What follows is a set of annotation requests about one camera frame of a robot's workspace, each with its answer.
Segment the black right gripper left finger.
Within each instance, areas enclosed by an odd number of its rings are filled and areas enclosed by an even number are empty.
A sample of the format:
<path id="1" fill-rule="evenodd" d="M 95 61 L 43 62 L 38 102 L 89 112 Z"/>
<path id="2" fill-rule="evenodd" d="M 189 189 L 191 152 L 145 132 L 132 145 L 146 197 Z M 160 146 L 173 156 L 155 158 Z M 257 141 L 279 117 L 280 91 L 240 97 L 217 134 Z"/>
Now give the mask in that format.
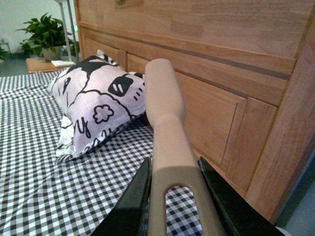
<path id="1" fill-rule="evenodd" d="M 93 236 L 146 236 L 148 234 L 151 159 L 145 158 L 127 189 L 93 231 Z"/>

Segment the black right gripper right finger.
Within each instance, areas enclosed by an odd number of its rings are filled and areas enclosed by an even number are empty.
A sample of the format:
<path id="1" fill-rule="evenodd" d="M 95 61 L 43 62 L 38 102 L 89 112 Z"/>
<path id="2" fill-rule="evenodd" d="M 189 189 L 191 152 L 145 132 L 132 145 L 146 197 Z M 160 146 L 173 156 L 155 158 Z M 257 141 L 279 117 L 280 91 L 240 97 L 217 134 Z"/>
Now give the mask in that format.
<path id="1" fill-rule="evenodd" d="M 283 235 L 252 208 L 203 157 L 198 160 L 198 165 L 220 221 L 229 236 Z"/>

